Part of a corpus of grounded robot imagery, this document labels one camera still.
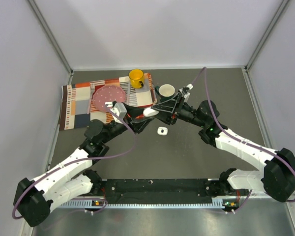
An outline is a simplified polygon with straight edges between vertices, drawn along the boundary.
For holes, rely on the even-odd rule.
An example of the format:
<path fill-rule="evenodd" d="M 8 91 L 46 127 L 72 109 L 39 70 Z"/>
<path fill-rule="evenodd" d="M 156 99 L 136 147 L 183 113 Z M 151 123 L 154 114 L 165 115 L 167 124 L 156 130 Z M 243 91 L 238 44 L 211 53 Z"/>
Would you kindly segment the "white earbud charging case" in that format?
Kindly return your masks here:
<path fill-rule="evenodd" d="M 166 136 L 168 134 L 168 129 L 166 127 L 158 127 L 157 134 L 161 136 Z"/>

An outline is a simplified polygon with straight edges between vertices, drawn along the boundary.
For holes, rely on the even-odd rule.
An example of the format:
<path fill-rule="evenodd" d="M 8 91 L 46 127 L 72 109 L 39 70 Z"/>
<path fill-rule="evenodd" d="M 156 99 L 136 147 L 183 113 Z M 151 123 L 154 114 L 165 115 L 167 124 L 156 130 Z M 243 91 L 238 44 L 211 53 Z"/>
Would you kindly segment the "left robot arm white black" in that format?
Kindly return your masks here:
<path fill-rule="evenodd" d="M 106 143 L 124 131 L 140 133 L 157 115 L 154 107 L 138 108 L 108 102 L 106 111 L 114 118 L 109 123 L 93 119 L 85 140 L 65 160 L 33 179 L 22 179 L 14 197 L 13 219 L 23 218 L 30 227 L 40 225 L 57 207 L 80 195 L 101 191 L 100 177 L 90 167 L 107 159 Z"/>

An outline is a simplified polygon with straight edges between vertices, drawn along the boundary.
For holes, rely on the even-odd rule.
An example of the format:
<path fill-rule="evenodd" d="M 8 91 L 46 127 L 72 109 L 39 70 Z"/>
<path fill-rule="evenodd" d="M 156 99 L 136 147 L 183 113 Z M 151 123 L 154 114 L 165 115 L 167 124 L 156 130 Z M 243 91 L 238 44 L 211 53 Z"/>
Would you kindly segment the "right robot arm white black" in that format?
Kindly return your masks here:
<path fill-rule="evenodd" d="M 173 98 L 144 110 L 144 116 L 155 117 L 165 124 L 177 119 L 201 127 L 201 139 L 219 150 L 229 152 L 255 167 L 254 171 L 229 169 L 220 176 L 220 190 L 227 195 L 238 189 L 263 191 L 279 202 L 289 202 L 295 192 L 295 156 L 283 148 L 274 150 L 245 139 L 221 125 L 219 112 L 212 101 L 203 101 L 197 109 L 185 102 L 180 92 Z"/>

